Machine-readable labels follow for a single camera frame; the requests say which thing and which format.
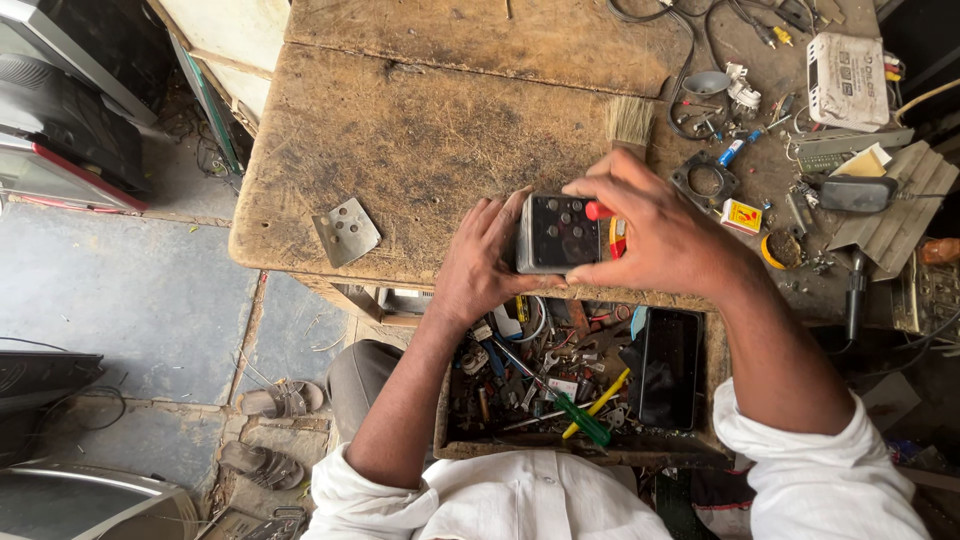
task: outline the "red screwdriver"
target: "red screwdriver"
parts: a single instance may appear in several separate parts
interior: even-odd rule
[[[602,203],[597,201],[590,201],[587,203],[585,208],[587,218],[591,221],[598,221],[605,217],[614,217],[616,212],[605,207]]]

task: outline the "crt television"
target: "crt television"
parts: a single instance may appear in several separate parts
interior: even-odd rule
[[[199,523],[165,481],[85,465],[0,470],[0,540],[193,540]]]

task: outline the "gray stone floor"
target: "gray stone floor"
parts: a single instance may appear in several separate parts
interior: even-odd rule
[[[103,430],[88,428],[115,418],[119,400],[67,401],[42,426],[33,458],[158,475],[187,488],[202,516],[225,496],[261,517],[280,504],[310,507],[305,485],[268,492],[221,470],[215,454],[240,439],[287,452],[309,471],[327,451],[328,407],[295,425],[242,416],[233,401],[267,380],[322,385],[356,322],[286,274],[229,258],[235,190],[204,177],[196,149],[196,138],[145,134],[156,192],[143,216],[5,202],[0,335],[103,354],[97,384],[127,400]],[[250,365],[238,373],[244,358]]]

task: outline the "white shirt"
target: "white shirt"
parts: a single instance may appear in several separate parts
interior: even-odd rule
[[[742,416],[732,380],[717,388],[713,424],[720,440],[756,461],[748,475],[756,490],[755,539],[929,538],[910,506],[913,484],[894,469],[855,399],[853,419],[838,435],[802,434]],[[302,540],[670,538],[660,517],[609,471],[575,455],[445,459],[413,491],[358,475],[344,461],[348,444],[313,469],[317,509]]]

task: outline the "orange bottle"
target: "orange bottle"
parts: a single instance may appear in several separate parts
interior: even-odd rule
[[[960,238],[930,240],[920,248],[922,264],[943,264],[960,258]]]

